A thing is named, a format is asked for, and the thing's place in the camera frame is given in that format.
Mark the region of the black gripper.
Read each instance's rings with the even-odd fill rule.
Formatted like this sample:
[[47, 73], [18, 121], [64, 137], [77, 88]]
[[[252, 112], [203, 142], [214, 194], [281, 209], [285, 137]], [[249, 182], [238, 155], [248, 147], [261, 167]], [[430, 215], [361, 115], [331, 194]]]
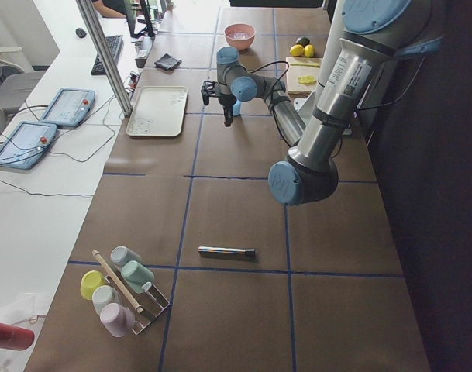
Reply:
[[223, 107], [224, 125], [231, 126], [233, 123], [233, 106], [236, 104], [236, 97], [232, 94], [219, 95], [219, 103]]

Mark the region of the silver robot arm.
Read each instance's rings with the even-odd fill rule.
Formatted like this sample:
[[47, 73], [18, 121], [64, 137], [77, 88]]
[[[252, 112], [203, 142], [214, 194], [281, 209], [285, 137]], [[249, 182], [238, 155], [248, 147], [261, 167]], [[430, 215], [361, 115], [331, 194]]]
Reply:
[[236, 48], [216, 54], [214, 95], [233, 121], [233, 105], [260, 98], [290, 149], [268, 174], [271, 194], [283, 205], [328, 198], [338, 184], [331, 154], [379, 67], [389, 60], [436, 52], [442, 43], [445, 1], [339, 1], [332, 18], [307, 121], [294, 109], [276, 78], [250, 73]]

